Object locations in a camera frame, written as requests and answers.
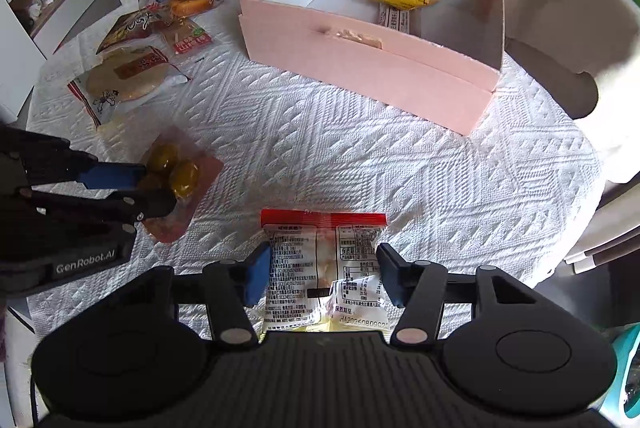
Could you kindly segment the yellow candies clear pack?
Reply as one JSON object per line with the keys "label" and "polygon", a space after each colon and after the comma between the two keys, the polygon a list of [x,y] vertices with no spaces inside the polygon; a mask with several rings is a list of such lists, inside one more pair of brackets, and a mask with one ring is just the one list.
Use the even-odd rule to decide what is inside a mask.
{"label": "yellow candies clear pack", "polygon": [[177,127],[160,133],[146,148],[141,162],[149,174],[143,177],[139,186],[170,189],[176,199],[170,214],[145,219],[144,227],[161,243],[173,243],[186,233],[196,209],[221,174],[224,164]]}

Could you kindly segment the rice cracker packet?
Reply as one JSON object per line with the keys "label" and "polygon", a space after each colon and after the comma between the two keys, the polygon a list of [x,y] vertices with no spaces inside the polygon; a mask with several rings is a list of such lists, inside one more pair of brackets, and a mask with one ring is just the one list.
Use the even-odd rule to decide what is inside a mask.
{"label": "rice cracker packet", "polygon": [[112,50],[96,67],[67,83],[96,128],[159,96],[189,77],[154,46]]}

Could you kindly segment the pale puffed snack bag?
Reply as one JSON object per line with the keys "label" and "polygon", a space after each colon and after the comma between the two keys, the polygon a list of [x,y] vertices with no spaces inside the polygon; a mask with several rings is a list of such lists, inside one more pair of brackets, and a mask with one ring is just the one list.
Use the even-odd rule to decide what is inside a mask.
{"label": "pale puffed snack bag", "polygon": [[390,330],[375,255],[385,214],[265,209],[260,225],[271,246],[264,330]]}

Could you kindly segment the dark red snack packet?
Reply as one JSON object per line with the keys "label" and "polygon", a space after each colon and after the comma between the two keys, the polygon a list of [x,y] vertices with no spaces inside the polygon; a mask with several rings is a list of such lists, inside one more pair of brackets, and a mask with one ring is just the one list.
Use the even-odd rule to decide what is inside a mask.
{"label": "dark red snack packet", "polygon": [[149,38],[153,33],[171,24],[171,21],[170,13],[166,10],[152,10],[152,8],[142,8],[142,10],[122,15],[107,32],[96,49],[96,54],[128,41]]}

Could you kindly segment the dark small bar packet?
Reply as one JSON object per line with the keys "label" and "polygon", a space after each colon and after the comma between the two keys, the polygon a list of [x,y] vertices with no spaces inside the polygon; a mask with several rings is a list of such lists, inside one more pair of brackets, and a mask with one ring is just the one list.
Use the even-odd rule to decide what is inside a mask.
{"label": "dark small bar packet", "polygon": [[384,3],[378,4],[378,24],[380,26],[409,33],[410,16],[411,13],[408,10],[398,10]]}

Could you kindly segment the small red label packet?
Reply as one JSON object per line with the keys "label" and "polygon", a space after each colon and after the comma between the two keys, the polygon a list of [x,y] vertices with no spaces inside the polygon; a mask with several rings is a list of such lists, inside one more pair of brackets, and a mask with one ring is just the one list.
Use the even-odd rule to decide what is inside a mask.
{"label": "small red label packet", "polygon": [[213,39],[198,24],[189,18],[179,18],[160,28],[168,50],[176,56],[200,53],[213,44]]}

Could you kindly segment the orange bread packet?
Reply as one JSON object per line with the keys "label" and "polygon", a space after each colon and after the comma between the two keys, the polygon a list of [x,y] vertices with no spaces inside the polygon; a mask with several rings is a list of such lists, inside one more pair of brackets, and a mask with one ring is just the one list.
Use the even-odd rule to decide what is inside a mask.
{"label": "orange bread packet", "polygon": [[169,0],[168,7],[174,17],[191,17],[212,10],[220,0]]}

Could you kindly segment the white quilted tablecloth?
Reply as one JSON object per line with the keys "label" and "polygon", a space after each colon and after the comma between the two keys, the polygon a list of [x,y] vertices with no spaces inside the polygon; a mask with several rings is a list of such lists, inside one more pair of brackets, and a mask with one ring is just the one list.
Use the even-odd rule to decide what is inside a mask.
{"label": "white quilted tablecloth", "polygon": [[193,273],[241,259],[261,240],[266,208],[382,212],[383,238],[409,260],[454,273],[491,264],[535,286],[587,227],[604,188],[591,144],[546,90],[511,58],[469,136],[367,97],[251,62],[239,0],[203,17],[215,44],[187,62],[189,82],[97,129],[67,85],[96,63],[116,21],[108,14],[41,68],[30,131],[65,137],[103,160],[138,161],[169,127],[186,132],[224,167],[188,231],[157,243],[137,236],[128,263],[31,296],[35,331],[47,335],[156,265]]}

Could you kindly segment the pink gift box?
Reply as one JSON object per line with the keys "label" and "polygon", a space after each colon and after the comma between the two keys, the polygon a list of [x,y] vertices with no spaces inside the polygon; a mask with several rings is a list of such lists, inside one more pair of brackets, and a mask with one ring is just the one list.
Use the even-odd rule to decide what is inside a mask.
{"label": "pink gift box", "polygon": [[436,0],[383,26],[375,0],[240,0],[253,62],[368,96],[468,135],[494,95],[503,0]]}

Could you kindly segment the white draped cloth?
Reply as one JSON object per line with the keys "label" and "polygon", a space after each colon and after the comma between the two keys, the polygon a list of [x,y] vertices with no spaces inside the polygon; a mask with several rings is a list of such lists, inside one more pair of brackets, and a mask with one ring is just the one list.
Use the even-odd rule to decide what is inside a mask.
{"label": "white draped cloth", "polygon": [[626,183],[639,171],[639,6],[634,0],[504,0],[506,36],[533,47],[598,90],[577,121],[606,178]]}

